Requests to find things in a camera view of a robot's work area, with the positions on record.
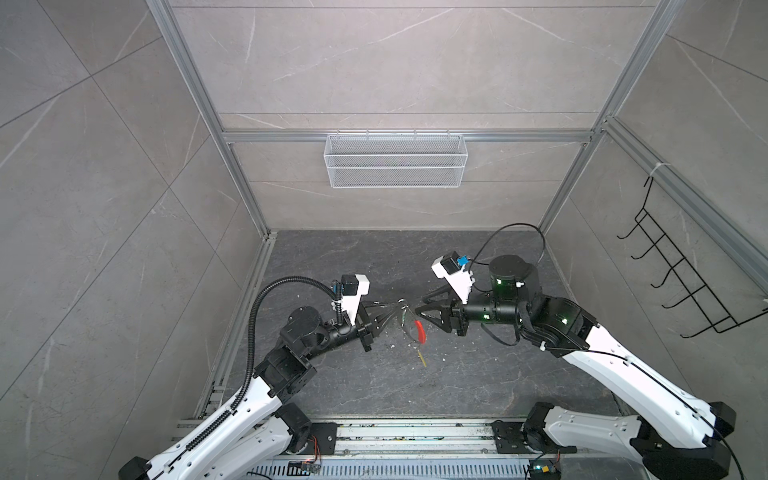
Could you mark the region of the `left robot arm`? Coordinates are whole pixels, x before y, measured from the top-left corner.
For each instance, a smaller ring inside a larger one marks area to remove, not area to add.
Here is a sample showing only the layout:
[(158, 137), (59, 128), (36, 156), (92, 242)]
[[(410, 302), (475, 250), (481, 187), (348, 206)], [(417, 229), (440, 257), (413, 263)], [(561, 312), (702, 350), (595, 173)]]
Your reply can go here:
[(363, 302), (355, 324), (335, 324), (312, 307), (297, 308), (229, 400), (165, 451), (129, 460), (119, 478), (230, 479), (262, 460), (302, 451), (312, 423), (290, 400), (315, 375), (312, 359), (355, 340), (369, 350), (398, 311), (397, 304)]

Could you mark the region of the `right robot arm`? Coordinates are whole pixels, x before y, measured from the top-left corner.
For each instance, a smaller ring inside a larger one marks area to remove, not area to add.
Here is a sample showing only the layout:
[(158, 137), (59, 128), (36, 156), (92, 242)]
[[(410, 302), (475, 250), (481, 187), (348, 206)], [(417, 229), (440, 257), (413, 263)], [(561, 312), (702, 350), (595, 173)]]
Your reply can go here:
[(628, 416), (577, 412), (538, 402), (521, 428), (528, 448), (584, 447), (641, 464), (657, 479), (724, 479), (736, 460), (726, 442), (736, 413), (708, 403), (648, 366), (574, 301), (543, 293), (537, 268), (517, 255), (494, 258), (489, 291), (475, 288), (470, 260), (450, 252), (433, 261), (446, 286), (424, 296), (416, 314), (464, 336), (470, 323), (512, 326), (516, 341), (589, 374), (633, 409)]

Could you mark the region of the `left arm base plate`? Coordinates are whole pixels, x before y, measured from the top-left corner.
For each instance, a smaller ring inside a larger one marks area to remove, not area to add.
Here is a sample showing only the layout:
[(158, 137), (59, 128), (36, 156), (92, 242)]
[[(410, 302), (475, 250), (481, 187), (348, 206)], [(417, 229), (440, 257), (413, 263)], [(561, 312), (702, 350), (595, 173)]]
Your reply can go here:
[(338, 423), (313, 423), (306, 434), (291, 440), (284, 454), (311, 457), (333, 455), (338, 440), (338, 429)]

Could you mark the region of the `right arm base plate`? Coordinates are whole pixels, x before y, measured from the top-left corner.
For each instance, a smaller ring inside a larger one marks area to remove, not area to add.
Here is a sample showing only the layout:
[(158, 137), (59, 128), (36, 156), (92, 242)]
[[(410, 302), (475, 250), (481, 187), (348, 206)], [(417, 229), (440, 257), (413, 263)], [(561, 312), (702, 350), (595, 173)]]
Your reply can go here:
[(542, 430), (525, 422), (496, 420), (490, 424), (496, 450), (499, 454), (573, 454), (574, 446), (562, 446), (552, 441)]

